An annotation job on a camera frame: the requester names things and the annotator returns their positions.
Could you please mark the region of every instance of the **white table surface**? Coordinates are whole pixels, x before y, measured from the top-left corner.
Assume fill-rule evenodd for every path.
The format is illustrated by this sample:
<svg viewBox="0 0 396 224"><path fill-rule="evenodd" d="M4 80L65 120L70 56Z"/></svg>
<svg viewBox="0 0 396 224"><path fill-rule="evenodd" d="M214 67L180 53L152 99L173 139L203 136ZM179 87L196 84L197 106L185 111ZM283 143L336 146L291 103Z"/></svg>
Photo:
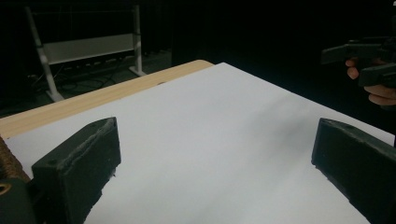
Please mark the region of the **white table surface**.
<svg viewBox="0 0 396 224"><path fill-rule="evenodd" d="M220 63L6 143L32 177L35 161L108 117L121 164L86 223L369 223L311 163L318 120L394 137Z"/></svg>

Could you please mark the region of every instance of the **human hand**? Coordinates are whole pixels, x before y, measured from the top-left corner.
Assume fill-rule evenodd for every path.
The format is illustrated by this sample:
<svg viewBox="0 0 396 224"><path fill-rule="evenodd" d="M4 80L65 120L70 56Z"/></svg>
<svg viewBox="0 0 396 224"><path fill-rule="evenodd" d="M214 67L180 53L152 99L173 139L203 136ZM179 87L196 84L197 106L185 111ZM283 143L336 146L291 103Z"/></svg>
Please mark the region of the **human hand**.
<svg viewBox="0 0 396 224"><path fill-rule="evenodd" d="M346 73L350 78L356 79L359 76L359 70L356 68L358 58L346 60ZM374 59L373 65L385 64L380 59ZM384 85L374 85L364 87L370 93L369 100L377 105L396 105L396 89L389 88Z"/></svg>

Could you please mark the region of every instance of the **person's hand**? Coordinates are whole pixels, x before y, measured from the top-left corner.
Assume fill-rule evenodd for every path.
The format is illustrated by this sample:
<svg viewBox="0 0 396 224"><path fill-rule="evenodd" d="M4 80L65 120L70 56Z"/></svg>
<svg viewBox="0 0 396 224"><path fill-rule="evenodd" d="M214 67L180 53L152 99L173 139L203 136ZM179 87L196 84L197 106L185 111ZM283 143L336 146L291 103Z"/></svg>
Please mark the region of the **person's hand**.
<svg viewBox="0 0 396 224"><path fill-rule="evenodd" d="M359 76L359 70L356 68L358 58L346 60L346 73L350 78L356 79ZM385 64L380 59L373 60L373 65ZM370 93L369 100L377 105L396 105L396 89L388 88L384 85L375 85L364 87Z"/></svg>

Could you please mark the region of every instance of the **brown textured object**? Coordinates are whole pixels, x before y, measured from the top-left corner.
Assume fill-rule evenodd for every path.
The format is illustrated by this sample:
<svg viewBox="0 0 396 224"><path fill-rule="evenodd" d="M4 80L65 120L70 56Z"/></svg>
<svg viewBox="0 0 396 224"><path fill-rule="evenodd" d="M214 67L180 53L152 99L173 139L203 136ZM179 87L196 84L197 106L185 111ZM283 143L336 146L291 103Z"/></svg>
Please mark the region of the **brown textured object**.
<svg viewBox="0 0 396 224"><path fill-rule="evenodd" d="M18 178L25 183L30 181L30 177L23 171L21 163L0 136L0 179L6 178Z"/></svg>

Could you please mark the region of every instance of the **dark floor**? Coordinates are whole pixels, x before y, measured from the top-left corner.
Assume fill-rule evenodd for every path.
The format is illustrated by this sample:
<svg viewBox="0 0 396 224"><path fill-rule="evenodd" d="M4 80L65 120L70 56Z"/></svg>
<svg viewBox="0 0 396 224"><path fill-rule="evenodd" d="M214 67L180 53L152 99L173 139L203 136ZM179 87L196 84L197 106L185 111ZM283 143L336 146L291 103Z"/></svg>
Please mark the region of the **dark floor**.
<svg viewBox="0 0 396 224"><path fill-rule="evenodd" d="M171 50L161 50L142 57L142 71L151 74L171 67ZM129 68L134 65L134 57L110 59L105 62L92 63L86 66L62 64L51 67L58 92L67 99L85 92L95 91L107 86L137 78ZM0 108L0 118L21 113L43 105L52 104L47 95L48 84L44 77L33 77L32 94L27 98L14 99Z"/></svg>

